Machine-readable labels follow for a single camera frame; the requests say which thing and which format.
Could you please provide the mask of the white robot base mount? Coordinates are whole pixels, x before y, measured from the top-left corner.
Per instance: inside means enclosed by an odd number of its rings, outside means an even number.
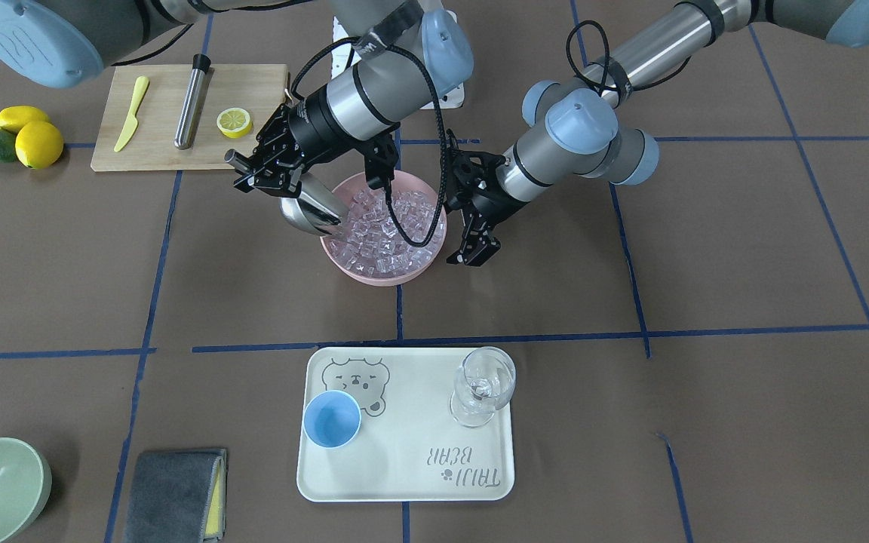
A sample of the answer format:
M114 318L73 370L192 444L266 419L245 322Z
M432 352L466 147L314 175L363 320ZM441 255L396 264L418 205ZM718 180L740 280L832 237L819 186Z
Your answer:
M349 36L348 31L340 23L337 17L333 18L332 38L333 41L341 41L342 38ZM346 69L358 64L360 57L355 53L350 44L343 44L335 48L331 52L331 70L330 78L334 79L341 75ZM439 97L438 102L442 108L459 108L465 102L465 86L463 83L455 86L451 90L444 92Z

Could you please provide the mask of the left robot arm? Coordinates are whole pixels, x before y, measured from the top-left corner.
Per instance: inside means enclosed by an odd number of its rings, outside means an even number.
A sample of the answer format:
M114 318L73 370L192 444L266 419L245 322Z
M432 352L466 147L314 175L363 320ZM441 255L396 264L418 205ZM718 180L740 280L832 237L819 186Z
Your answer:
M462 214L463 228L459 249L446 261L483 265L500 248L493 228L565 176L622 186L652 176L658 143L644 130L623 126L617 107L672 78L724 33L754 22L848 48L869 45L869 1L677 3L624 44L604 46L603 56L592 64L570 63L570 80L535 83L522 100L527 131L503 154L459 150L450 143L455 189L446 209Z

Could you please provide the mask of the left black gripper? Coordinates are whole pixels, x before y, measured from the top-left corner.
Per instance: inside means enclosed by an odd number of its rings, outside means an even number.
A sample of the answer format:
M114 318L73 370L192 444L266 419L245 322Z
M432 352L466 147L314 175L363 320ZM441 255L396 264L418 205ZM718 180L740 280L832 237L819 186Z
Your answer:
M450 265L481 267L501 248L493 227L521 211L527 202L503 188L498 170L510 164L504 155L492 152L446 150L446 213L460 212L462 229L458 247L447 258ZM481 229L481 219L487 226Z

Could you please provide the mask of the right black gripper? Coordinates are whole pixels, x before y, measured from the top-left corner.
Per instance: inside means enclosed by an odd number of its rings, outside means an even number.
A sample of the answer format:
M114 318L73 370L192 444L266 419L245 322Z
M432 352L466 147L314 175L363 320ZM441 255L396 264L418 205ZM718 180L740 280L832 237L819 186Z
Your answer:
M329 109L324 104L281 104L256 135L251 155L231 149L224 162L242 192L300 195L299 177L329 161Z

